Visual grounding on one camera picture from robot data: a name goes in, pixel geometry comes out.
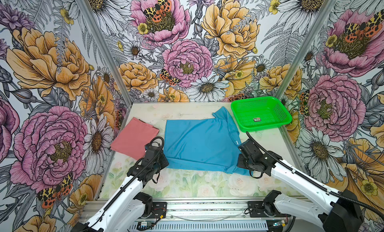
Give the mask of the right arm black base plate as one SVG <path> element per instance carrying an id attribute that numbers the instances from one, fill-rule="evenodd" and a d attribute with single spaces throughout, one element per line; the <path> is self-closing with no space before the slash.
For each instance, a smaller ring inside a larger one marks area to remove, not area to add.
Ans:
<path id="1" fill-rule="evenodd" d="M 276 216 L 267 213 L 262 201 L 248 201 L 247 205 L 248 207 L 245 210 L 245 214 L 251 218 L 272 218 Z"/>

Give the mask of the blue t shirt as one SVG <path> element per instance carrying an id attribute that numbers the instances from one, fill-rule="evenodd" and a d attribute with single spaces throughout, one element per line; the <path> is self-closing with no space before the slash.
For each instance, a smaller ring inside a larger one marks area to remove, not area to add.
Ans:
<path id="1" fill-rule="evenodd" d="M 225 107 L 211 119 L 169 120 L 164 154 L 169 168 L 249 175 L 237 166 L 241 145 L 238 128 Z"/>

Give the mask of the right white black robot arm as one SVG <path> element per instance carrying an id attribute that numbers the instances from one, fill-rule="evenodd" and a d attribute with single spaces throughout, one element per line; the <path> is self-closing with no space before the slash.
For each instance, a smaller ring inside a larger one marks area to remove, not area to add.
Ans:
<path id="1" fill-rule="evenodd" d="M 278 179 L 307 198 L 295 199 L 272 190 L 252 211 L 269 217 L 291 215 L 312 223 L 326 232 L 357 232 L 364 222 L 357 197 L 340 192 L 304 174 L 280 155 L 265 150 L 253 138 L 239 147 L 238 167 Z"/>

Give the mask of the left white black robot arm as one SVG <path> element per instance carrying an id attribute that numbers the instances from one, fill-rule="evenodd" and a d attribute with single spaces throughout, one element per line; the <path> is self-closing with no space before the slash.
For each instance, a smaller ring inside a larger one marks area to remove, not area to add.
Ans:
<path id="1" fill-rule="evenodd" d="M 73 232 L 126 232 L 139 218 L 146 218 L 153 210 L 152 196 L 143 193 L 145 185 L 154 175 L 169 165 L 163 151 L 164 139 L 154 138 L 145 145 L 145 155 L 127 172 L 119 189 L 84 224 L 78 222 Z"/>

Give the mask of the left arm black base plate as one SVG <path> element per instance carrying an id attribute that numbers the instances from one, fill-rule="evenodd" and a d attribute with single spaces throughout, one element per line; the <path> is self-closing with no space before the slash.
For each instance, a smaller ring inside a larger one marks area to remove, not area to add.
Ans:
<path id="1" fill-rule="evenodd" d="M 167 214 L 167 202 L 150 202 L 145 204 L 144 214 L 141 219 L 159 219 L 161 216 L 166 217 Z"/>

